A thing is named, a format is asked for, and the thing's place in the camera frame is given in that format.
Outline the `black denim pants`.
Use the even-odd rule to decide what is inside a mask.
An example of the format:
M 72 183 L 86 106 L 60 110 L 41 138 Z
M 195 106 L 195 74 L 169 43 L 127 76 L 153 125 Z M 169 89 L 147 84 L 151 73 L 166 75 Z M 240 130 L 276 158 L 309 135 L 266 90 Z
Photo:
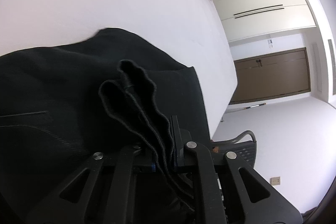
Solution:
M 118 155 L 139 146 L 138 223 L 197 223 L 193 182 L 173 171 L 177 116 L 209 145 L 197 73 L 131 32 L 107 28 L 83 42 L 1 57 L 1 223 L 29 216 L 95 152 L 106 159 L 83 216 L 102 223 Z

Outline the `black mesh basket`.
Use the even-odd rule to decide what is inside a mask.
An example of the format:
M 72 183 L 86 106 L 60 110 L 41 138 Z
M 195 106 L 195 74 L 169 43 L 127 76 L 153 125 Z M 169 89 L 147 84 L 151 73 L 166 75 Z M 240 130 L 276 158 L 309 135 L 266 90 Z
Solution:
M 211 141 L 213 151 L 219 154 L 234 152 L 242 157 L 252 168 L 255 166 L 257 141 L 251 130 L 246 130 L 237 137 L 224 141 Z

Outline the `brown wooden door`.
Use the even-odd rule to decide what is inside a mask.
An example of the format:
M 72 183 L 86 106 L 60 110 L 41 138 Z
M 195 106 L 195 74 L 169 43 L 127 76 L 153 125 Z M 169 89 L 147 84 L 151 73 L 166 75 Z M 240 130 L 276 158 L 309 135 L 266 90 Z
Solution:
M 305 48 L 234 61 L 238 79 L 230 104 L 294 96 L 311 91 Z

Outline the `white wardrobe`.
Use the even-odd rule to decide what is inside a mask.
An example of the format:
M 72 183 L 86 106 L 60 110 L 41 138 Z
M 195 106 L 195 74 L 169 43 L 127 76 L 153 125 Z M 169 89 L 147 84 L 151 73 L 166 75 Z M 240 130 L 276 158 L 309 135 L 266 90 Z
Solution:
M 228 42 L 314 28 L 306 0 L 213 0 Z

